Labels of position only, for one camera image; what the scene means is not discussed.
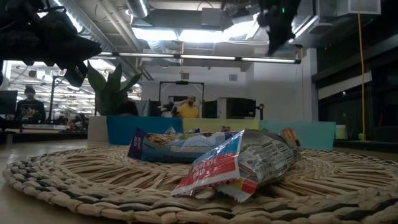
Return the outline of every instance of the black shirt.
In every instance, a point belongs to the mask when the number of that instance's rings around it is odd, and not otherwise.
[[[15,119],[28,118],[29,121],[45,121],[44,104],[39,100],[21,100],[17,104]]]

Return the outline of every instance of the woven placemat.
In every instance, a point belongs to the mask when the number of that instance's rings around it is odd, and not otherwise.
[[[14,162],[16,190],[75,213],[144,223],[392,223],[398,220],[398,163],[304,150],[282,182],[247,202],[171,197],[189,165],[127,158],[127,147],[78,149]]]

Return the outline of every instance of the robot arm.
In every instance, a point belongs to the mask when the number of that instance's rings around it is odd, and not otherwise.
[[[280,46],[294,38],[292,22],[297,15],[301,0],[260,0],[260,27],[268,27],[269,48],[267,55],[274,54]]]
[[[0,60],[57,64],[67,69],[70,84],[80,87],[88,71],[83,61],[102,49],[99,43],[78,36],[66,11],[63,6],[45,9],[41,0],[0,1]],[[48,14],[40,18],[38,12]]]

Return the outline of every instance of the yellow shirt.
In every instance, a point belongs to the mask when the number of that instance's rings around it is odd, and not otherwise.
[[[179,109],[180,117],[182,118],[198,118],[199,110],[194,106],[189,106],[188,104],[184,104],[180,106]]]

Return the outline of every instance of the potted plant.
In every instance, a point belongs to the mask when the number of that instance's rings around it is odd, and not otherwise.
[[[108,81],[88,62],[88,82],[95,91],[96,109],[102,116],[115,115],[116,108],[128,100],[127,91],[134,86],[142,74],[134,75],[121,82],[122,65],[119,64],[113,73],[109,73]]]

